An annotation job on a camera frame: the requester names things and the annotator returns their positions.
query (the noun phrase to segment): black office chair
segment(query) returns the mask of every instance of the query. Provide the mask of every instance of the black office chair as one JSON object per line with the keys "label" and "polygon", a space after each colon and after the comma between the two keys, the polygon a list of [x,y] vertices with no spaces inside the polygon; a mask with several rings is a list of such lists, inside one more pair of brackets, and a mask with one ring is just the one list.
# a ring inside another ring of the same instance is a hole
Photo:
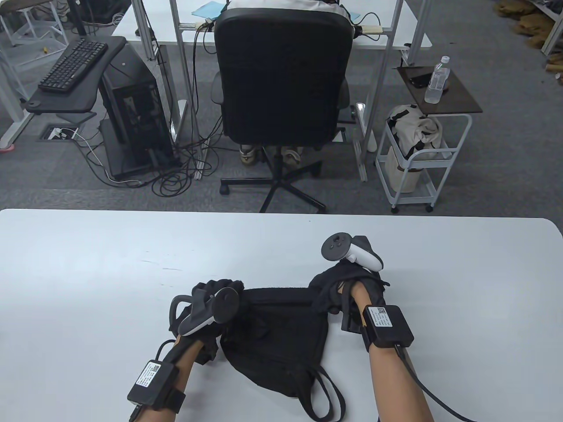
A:
{"label": "black office chair", "polygon": [[281,151],[320,149],[334,139],[339,110],[350,104],[345,72],[352,32],[346,18],[329,12],[239,8],[219,16],[211,96],[221,105],[224,133],[241,145],[276,147],[273,162],[264,149],[271,178],[221,179],[222,195],[231,185],[271,185],[261,213],[280,187],[326,212],[291,185],[306,173],[318,176],[322,161],[283,174]]}

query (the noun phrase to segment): hand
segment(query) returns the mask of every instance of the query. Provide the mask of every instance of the hand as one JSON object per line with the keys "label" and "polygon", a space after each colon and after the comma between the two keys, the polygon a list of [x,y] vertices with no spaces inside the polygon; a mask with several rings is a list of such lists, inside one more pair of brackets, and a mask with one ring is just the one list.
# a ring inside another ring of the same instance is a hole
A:
{"label": "hand", "polygon": [[[351,284],[348,285],[350,292],[348,297],[343,298],[342,292],[346,284]],[[351,301],[352,298],[359,309],[363,309],[366,304],[385,304],[385,286],[389,286],[389,283],[382,281],[379,273],[372,273],[347,259],[318,274],[309,283],[309,288],[319,293],[313,307],[319,312],[329,311],[335,314],[342,310],[343,300]]]}
{"label": "hand", "polygon": [[[239,294],[244,289],[244,285],[241,281],[223,279],[210,280],[207,283],[198,283],[196,286],[194,286],[191,293],[193,296],[196,290],[204,290],[205,297],[208,297],[216,294],[219,290],[225,287],[230,287],[236,290]],[[226,324],[218,324],[214,322],[210,325],[202,327],[200,330],[189,336],[179,336],[178,327],[190,313],[191,305],[186,306],[180,316],[174,319],[170,324],[170,331],[173,332],[177,337],[175,347],[173,348],[173,350],[176,350],[175,359],[180,358],[180,356],[184,354],[195,342],[201,342],[203,344],[203,347],[201,347],[201,350],[199,351],[196,362],[203,365],[206,362],[215,359],[215,355],[218,350],[217,337],[219,337],[225,331]]]}

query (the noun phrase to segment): black keyboard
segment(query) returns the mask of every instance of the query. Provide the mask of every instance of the black keyboard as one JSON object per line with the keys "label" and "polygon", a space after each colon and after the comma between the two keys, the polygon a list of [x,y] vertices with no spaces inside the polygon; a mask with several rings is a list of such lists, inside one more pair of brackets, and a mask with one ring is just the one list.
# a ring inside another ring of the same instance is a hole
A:
{"label": "black keyboard", "polygon": [[105,43],[86,41],[82,38],[70,53],[65,51],[57,60],[47,76],[39,82],[39,89],[58,93],[69,92],[88,74],[90,68],[107,49],[108,45]]}

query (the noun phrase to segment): label sticker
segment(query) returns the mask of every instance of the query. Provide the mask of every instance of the label sticker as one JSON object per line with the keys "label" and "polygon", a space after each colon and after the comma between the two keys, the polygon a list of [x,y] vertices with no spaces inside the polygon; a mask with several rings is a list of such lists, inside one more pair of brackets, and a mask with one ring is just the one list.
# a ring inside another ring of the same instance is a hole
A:
{"label": "label sticker", "polygon": [[160,369],[159,363],[154,363],[154,362],[147,363],[145,368],[141,372],[141,375],[139,375],[139,378],[137,379],[137,382],[135,384],[140,385],[142,387],[148,387],[159,369]]}
{"label": "label sticker", "polygon": [[372,316],[373,325],[376,327],[393,327],[385,308],[371,307],[368,309]]}

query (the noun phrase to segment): black bag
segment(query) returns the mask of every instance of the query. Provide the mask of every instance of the black bag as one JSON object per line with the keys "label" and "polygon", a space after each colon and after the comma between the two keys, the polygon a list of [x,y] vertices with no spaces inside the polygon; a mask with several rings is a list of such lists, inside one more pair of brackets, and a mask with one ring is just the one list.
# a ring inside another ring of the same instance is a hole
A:
{"label": "black bag", "polygon": [[[317,313],[311,307],[317,295],[308,288],[244,290],[239,313],[221,337],[221,347],[231,365],[251,381],[297,397],[311,419],[329,422],[334,411],[322,375],[338,397],[340,422],[346,403],[320,366],[328,320],[326,312]],[[329,411],[323,417],[317,416],[311,404],[315,380],[329,401]]]}

